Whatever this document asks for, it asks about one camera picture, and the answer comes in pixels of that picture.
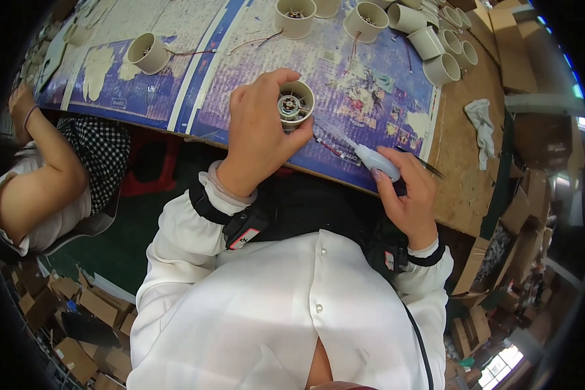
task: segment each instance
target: white cloth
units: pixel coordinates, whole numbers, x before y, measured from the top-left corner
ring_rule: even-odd
[[[200,175],[212,205],[232,215]],[[426,389],[420,328],[435,389],[444,388],[445,280],[453,259],[409,263],[393,288],[360,247],[326,230],[225,249],[223,227],[199,216],[188,191],[164,206],[136,294],[129,390],[303,389],[317,338],[335,381],[377,389]],[[437,241],[424,251],[437,249]]]
[[[485,170],[487,160],[494,157],[494,141],[491,138],[491,134],[494,133],[494,125],[490,120],[489,108],[490,101],[486,98],[475,100],[463,108],[476,129],[476,144],[479,145],[479,170]]]
[[[0,185],[8,178],[15,175],[22,175],[39,169],[45,165],[45,161],[37,144],[30,141],[26,145],[26,149],[18,152],[18,155],[25,157],[18,161],[17,164],[11,168],[7,173],[0,176]],[[85,219],[91,214],[91,192],[89,186],[86,186],[85,191],[73,203],[51,215],[45,221],[41,222],[39,226],[33,229],[28,235],[24,236],[19,245],[19,253],[25,256],[30,248],[36,250],[45,250],[50,245],[68,232],[70,232],[78,222]],[[11,244],[13,241],[8,238],[7,233],[0,229],[0,234]]]

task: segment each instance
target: hand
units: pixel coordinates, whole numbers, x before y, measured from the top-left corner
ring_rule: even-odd
[[[235,195],[249,197],[258,184],[312,139],[312,117],[286,134],[278,112],[280,85],[300,76],[287,68],[263,73],[229,97],[229,151],[217,176]]]
[[[400,169],[407,189],[406,196],[398,197],[388,175],[380,170],[372,171],[385,214],[406,234],[411,250],[429,247],[438,237],[434,218],[434,179],[412,153],[401,153],[383,146],[378,147],[377,152]]]
[[[27,130],[23,128],[23,121],[36,104],[31,88],[25,81],[18,85],[11,97],[8,98],[8,112],[11,114],[16,133],[21,133],[22,135],[21,137],[18,136],[18,139],[26,138],[23,136],[23,133],[27,133]]]

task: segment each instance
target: coworker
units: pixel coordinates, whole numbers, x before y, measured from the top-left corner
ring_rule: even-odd
[[[378,148],[401,169],[405,197],[372,173],[386,214],[409,239],[398,294],[347,237],[319,230],[225,250],[224,226],[196,211],[206,198],[222,214],[243,211],[258,184],[310,141],[312,119],[285,134],[276,108],[279,86],[299,77],[282,68],[237,88],[228,156],[198,177],[204,198],[196,202],[193,189],[164,206],[136,294],[128,390],[427,389],[427,373],[444,388],[453,259],[438,244],[436,185],[414,156]]]
[[[8,110],[15,134],[0,134],[0,259],[16,263],[104,209],[125,174],[130,136],[89,115],[64,115],[55,127],[26,82]]]

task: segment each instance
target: chair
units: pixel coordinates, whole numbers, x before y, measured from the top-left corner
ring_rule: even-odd
[[[119,190],[117,190],[110,198],[109,204],[104,207],[104,210],[94,216],[88,216],[78,224],[66,235],[59,237],[52,245],[50,245],[43,254],[49,256],[54,254],[59,248],[78,237],[94,237],[110,228],[110,225],[115,221],[117,216],[117,208],[119,207]]]

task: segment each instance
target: red stool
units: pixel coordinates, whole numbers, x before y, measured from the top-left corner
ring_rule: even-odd
[[[139,151],[150,142],[166,142],[163,167],[160,176],[150,182],[139,182],[132,168],[137,162]],[[130,156],[128,158],[128,171],[123,178],[121,186],[122,197],[135,197],[146,193],[171,191],[175,188],[176,180],[173,180],[178,157],[179,146],[183,142],[179,136],[161,134],[153,130],[135,129],[131,132]]]

